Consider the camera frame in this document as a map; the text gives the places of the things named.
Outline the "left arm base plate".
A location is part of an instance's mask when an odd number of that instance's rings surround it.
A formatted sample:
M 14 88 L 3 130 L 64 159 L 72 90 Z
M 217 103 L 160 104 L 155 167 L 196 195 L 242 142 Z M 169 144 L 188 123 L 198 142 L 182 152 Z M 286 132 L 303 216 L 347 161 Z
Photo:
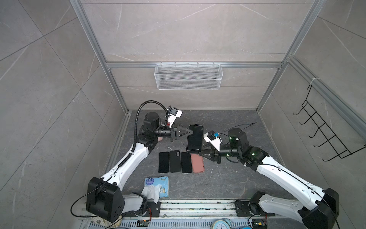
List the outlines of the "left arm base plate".
M 123 213 L 124 217 L 159 217 L 161 202 L 154 203 L 153 201 L 145 201 L 138 211 L 130 211 Z

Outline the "black phone case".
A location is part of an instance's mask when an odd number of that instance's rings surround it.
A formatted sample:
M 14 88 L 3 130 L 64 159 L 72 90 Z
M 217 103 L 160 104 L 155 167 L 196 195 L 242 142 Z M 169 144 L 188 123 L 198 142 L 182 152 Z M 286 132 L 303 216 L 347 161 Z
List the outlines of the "black phone case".
M 171 173 L 181 172 L 181 153 L 179 150 L 169 152 L 169 171 Z

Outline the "pink phone case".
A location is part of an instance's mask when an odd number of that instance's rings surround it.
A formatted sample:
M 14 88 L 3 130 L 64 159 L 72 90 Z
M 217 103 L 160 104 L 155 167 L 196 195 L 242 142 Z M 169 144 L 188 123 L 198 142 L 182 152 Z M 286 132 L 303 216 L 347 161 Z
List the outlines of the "pink phone case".
M 191 154 L 192 169 L 194 173 L 203 173 L 205 171 L 203 157 L 198 154 Z

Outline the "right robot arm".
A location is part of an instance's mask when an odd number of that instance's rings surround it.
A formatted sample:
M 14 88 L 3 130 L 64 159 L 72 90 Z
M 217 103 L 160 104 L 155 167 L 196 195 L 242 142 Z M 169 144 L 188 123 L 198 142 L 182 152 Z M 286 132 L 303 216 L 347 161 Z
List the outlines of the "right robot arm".
M 339 194 L 331 189 L 316 186 L 277 162 L 264 150 L 251 146 L 246 133 L 239 128 L 228 131 L 228 143 L 214 131 L 199 134 L 199 144 L 205 141 L 210 150 L 199 155 L 220 163 L 222 157 L 235 157 L 245 167 L 271 179 L 289 192 L 293 199 L 277 198 L 264 192 L 256 192 L 249 201 L 252 215 L 273 213 L 299 221 L 308 229 L 331 229 L 338 225 Z

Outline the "blue tissue pack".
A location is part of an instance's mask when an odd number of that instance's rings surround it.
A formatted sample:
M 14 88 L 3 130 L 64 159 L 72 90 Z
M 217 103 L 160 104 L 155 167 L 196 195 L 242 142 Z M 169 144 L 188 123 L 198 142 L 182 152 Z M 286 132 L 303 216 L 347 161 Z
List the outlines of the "blue tissue pack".
M 157 204 L 159 199 L 169 197 L 169 187 L 169 178 L 167 176 L 147 177 L 144 180 L 144 188 L 141 194 Z

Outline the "blue round clock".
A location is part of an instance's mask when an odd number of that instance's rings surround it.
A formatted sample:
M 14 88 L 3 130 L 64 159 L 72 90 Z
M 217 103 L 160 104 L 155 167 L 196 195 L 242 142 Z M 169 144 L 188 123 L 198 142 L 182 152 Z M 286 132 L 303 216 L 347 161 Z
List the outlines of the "blue round clock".
M 218 219 L 212 223 L 211 229 L 231 229 L 231 222 L 226 219 Z

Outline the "aluminium mounting rail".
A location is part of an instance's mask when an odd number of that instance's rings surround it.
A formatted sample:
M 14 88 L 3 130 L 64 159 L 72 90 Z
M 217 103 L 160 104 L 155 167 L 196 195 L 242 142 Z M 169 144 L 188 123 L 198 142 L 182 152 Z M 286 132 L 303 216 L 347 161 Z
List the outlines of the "aluminium mounting rail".
M 237 217 L 234 209 L 236 200 L 161 200 L 159 217 Z M 256 193 L 249 201 L 258 203 L 264 212 L 297 221 L 302 221 L 302 214 L 314 210 L 320 204 L 319 199 L 302 203 L 298 199 L 277 198 L 263 192 Z

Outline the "black phone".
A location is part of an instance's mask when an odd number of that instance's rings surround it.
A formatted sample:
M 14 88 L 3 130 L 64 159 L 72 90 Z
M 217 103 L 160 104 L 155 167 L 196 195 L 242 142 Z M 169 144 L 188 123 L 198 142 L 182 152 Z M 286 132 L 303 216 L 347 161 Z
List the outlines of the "black phone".
M 169 152 L 160 152 L 159 153 L 159 165 L 158 165 L 158 173 L 168 173 L 170 171 L 169 166 Z
M 189 129 L 193 132 L 187 138 L 186 150 L 190 154 L 198 154 L 202 149 L 202 141 L 204 136 L 204 126 L 190 125 Z

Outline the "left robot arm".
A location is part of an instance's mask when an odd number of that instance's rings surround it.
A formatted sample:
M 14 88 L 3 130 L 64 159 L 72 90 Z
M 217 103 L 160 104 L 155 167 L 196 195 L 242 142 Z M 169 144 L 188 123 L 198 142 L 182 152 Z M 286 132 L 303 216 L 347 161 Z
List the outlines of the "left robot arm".
M 174 124 L 181 115 L 182 111 L 175 107 L 168 113 L 166 123 L 161 123 L 156 112 L 145 115 L 136 143 L 106 174 L 90 180 L 86 197 L 86 210 L 89 213 L 115 222 L 123 213 L 146 211 L 147 198 L 140 194 L 123 195 L 123 187 L 137 166 L 155 148 L 159 138 L 176 140 L 193 133 L 190 129 Z

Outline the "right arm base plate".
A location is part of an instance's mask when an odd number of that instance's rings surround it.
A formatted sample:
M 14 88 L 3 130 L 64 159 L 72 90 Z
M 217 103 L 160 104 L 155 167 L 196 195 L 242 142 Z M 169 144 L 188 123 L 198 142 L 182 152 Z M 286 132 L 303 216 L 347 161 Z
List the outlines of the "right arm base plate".
M 234 202 L 234 209 L 238 217 L 249 217 L 249 216 L 261 216 L 261 217 L 274 217 L 274 213 L 267 213 L 259 206 L 258 203 L 251 202 L 249 200 L 239 200 Z

